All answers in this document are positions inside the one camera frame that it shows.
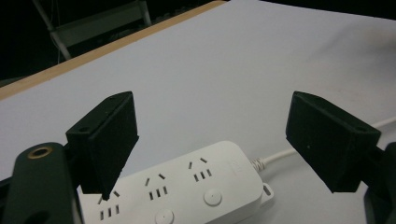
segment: wooden table edge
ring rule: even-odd
[[[60,63],[51,68],[48,68],[44,71],[33,74],[29,77],[18,80],[14,83],[8,84],[2,88],[0,88],[0,101],[4,100],[12,95],[15,95],[19,92],[26,91],[38,84],[51,80],[54,77],[60,76],[63,73],[66,73],[72,69],[75,69],[79,66],[82,66],[85,63],[93,61],[97,58],[100,58],[114,50],[120,49],[124,46],[127,46],[131,43],[134,43],[137,40],[145,38],[146,36],[153,35],[161,30],[164,30],[170,26],[176,25],[183,21],[186,21],[196,15],[199,15],[203,12],[206,12],[214,7],[218,7],[226,2],[224,1],[213,1],[203,6],[197,7],[180,15],[177,15],[169,20],[162,21],[160,23],[154,24],[144,30],[136,32],[134,34],[125,36],[117,41],[104,45],[98,49],[94,49],[85,54],[82,54],[76,58],[73,58],[64,63]]]

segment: cable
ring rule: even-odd
[[[390,119],[381,120],[377,123],[372,124],[371,126],[376,129],[379,129],[384,126],[390,125],[391,123],[393,123],[395,121],[396,121],[396,117],[393,117]],[[296,154],[296,153],[297,153],[296,149],[289,148],[289,149],[280,151],[272,156],[269,156],[266,158],[258,158],[256,160],[253,160],[253,161],[251,161],[251,165],[257,172],[260,172],[260,171],[263,171],[264,169],[266,169],[269,163],[271,163],[273,161],[278,161],[282,158],[288,157],[288,156]]]
[[[264,169],[267,168],[267,165],[273,161],[280,160],[282,158],[288,157],[289,155],[297,153],[296,149],[294,148],[289,148],[283,151],[280,151],[272,156],[266,157],[266,158],[258,158],[254,161],[251,161],[251,164],[253,165],[253,168],[257,171],[263,171]]]

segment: white tabletop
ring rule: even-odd
[[[289,148],[294,91],[374,123],[396,115],[396,21],[231,1],[0,102],[0,179],[26,148],[133,91],[140,140],[122,176],[221,140],[250,159]],[[383,129],[380,146],[396,140]],[[300,156],[262,173],[273,207],[243,223],[364,223],[362,184],[331,194]]]

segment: white power strip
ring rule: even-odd
[[[219,142],[80,194],[86,223],[236,223],[274,197],[236,144]]]

